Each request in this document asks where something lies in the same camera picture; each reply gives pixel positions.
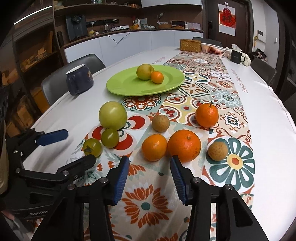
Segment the upper cabinet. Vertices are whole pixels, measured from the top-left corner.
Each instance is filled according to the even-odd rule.
[[[142,0],[142,7],[150,7],[164,4],[202,5],[202,0]]]

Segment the cup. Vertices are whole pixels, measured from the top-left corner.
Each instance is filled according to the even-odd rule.
[[[236,64],[240,64],[240,63],[243,63],[246,60],[246,58],[244,56],[242,56],[241,52],[237,52],[235,50],[232,50],[230,60]]]
[[[67,86],[71,95],[83,93],[94,85],[91,71],[86,64],[79,65],[66,73]]]

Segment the white tablecloth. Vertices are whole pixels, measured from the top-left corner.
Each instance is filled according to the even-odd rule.
[[[142,52],[93,75],[94,86],[79,96],[64,94],[34,124],[36,131],[67,129],[67,140],[38,147],[24,162],[29,170],[55,173],[73,150],[99,125],[98,112],[107,101],[119,101],[109,93],[107,80],[115,73],[143,63],[163,64],[179,53],[175,47]],[[239,93],[252,135],[256,160],[252,211],[270,241],[278,241],[296,216],[294,177],[295,124],[272,89],[253,71],[222,58]]]

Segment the dark blue mug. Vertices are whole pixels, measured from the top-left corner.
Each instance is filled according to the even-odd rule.
[[[86,64],[79,65],[66,73],[67,86],[71,95],[87,91],[94,85],[91,71]]]

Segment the yellow apple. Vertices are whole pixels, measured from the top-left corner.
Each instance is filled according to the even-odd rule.
[[[154,68],[150,64],[142,64],[137,68],[137,76],[142,80],[149,80]]]

